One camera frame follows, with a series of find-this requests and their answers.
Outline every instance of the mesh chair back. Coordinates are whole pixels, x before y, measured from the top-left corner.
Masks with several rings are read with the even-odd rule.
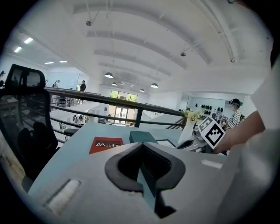
[[[57,139],[42,72],[13,65],[0,90],[0,129],[26,175],[34,180],[55,154]]]

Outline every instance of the white sleeve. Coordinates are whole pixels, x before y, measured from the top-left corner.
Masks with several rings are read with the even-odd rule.
[[[251,96],[266,129],[280,129],[280,57],[271,74]]]

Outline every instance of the hand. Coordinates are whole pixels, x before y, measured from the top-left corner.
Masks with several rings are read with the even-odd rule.
[[[227,151],[230,150],[232,146],[234,146],[234,141],[233,141],[233,137],[234,137],[234,130],[228,130],[225,134],[225,136],[223,137],[222,141],[217,145],[217,147],[215,148],[214,152],[215,154],[219,154],[223,151]]]

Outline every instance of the white table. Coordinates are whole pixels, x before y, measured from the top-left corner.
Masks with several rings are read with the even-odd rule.
[[[124,144],[129,144],[130,131],[148,131],[155,140],[169,139],[175,145],[182,133],[177,129],[145,129],[88,122],[55,153],[34,181],[28,194],[32,196],[41,186],[44,187],[76,161],[88,156],[95,137],[122,138]]]

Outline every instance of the red label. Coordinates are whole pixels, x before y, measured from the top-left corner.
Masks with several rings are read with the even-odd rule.
[[[95,137],[91,145],[89,154],[101,152],[107,149],[112,149],[120,145],[123,145],[123,140],[121,138]]]

